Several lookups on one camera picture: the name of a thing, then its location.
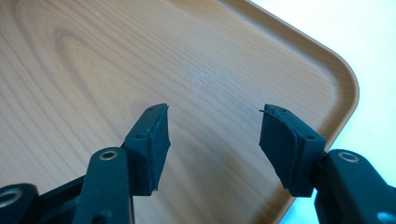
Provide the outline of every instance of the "white surface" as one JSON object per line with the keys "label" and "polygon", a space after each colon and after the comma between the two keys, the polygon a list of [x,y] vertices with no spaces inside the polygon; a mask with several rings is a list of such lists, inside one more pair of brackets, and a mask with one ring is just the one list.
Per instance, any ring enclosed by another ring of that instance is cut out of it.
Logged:
{"label": "white surface", "polygon": [[[396,186],[396,1],[253,0],[339,54],[359,81],[358,108],[332,148],[355,151]],[[318,223],[314,197],[282,223]]]}

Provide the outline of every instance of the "wooden tray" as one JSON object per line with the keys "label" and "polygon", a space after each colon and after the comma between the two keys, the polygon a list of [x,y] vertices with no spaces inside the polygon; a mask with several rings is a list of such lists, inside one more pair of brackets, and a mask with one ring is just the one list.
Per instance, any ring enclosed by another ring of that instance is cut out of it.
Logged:
{"label": "wooden tray", "polygon": [[0,186],[84,175],[166,102],[172,146],[137,223],[268,223],[290,195],[258,146],[264,104],[328,140],[358,102],[340,57],[244,1],[0,1]]}

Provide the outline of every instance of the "rubber gripper pad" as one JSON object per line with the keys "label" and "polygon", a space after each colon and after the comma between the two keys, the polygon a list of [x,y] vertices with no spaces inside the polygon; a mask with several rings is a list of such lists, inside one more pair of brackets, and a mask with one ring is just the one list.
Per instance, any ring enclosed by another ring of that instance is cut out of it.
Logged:
{"label": "rubber gripper pad", "polygon": [[130,186],[134,196],[149,196],[158,190],[166,154],[168,135],[167,104],[145,110],[121,147],[128,153]]}
{"label": "rubber gripper pad", "polygon": [[326,140],[289,110],[265,105],[260,147],[293,197],[310,197],[314,161],[324,155]]}

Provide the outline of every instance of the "screw hole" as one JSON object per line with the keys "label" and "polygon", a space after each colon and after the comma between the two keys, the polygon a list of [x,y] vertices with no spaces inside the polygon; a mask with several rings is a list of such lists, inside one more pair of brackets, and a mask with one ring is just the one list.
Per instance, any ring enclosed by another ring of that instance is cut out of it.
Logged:
{"label": "screw hole", "polygon": [[118,155],[117,151],[106,151],[99,156],[102,161],[109,161],[116,158]]}
{"label": "screw hole", "polygon": [[136,135],[136,138],[145,138],[145,137],[146,135],[142,133]]}
{"label": "screw hole", "polygon": [[105,209],[92,218],[91,224],[107,224],[110,218],[111,212]]}

